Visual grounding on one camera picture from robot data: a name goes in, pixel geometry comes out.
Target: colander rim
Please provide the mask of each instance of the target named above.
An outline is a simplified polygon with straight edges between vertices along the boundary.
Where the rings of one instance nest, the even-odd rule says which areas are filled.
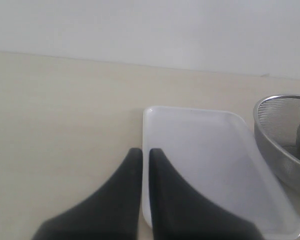
[[[261,132],[261,134],[266,138],[266,140],[268,142],[270,142],[278,151],[280,151],[281,153],[283,153],[286,157],[288,157],[290,160],[292,160],[293,162],[295,162],[296,164],[300,165],[300,160],[293,156],[292,154],[290,154],[288,151],[286,151],[282,146],[280,146],[274,139],[272,139],[272,137],[270,137],[267,132],[265,131],[265,129],[262,127],[261,122],[259,121],[258,118],[258,110],[261,104],[272,100],[272,99],[288,99],[288,98],[292,98],[292,99],[300,99],[300,95],[299,94],[289,94],[289,93],[284,93],[284,94],[277,94],[277,95],[271,95],[271,96],[267,96],[262,98],[261,100],[259,100],[254,108],[253,108],[253,118],[254,118],[254,124],[256,124],[259,128],[259,131]]]

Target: table surface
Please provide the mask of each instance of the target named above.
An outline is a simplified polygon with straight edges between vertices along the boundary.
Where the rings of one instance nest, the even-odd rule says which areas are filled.
[[[142,146],[144,108],[231,111],[252,130],[255,103],[278,93],[300,80],[0,52],[0,240],[31,239],[100,187]],[[153,239],[141,213],[138,231]]]

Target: white wall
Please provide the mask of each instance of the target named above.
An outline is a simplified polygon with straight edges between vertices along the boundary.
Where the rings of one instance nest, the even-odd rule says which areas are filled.
[[[0,0],[0,51],[300,79],[300,0]]]

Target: white plastic tray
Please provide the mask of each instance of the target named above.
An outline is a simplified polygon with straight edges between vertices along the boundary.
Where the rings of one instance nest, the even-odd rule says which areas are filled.
[[[143,113],[142,211],[151,226],[149,151],[161,148],[203,196],[253,222],[267,240],[294,240],[300,218],[238,115],[153,106]]]

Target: perforated metal bowl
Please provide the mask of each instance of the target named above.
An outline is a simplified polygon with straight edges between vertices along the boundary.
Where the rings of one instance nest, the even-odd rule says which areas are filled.
[[[300,193],[300,160],[296,151],[300,95],[266,97],[254,107],[254,135],[274,174]]]

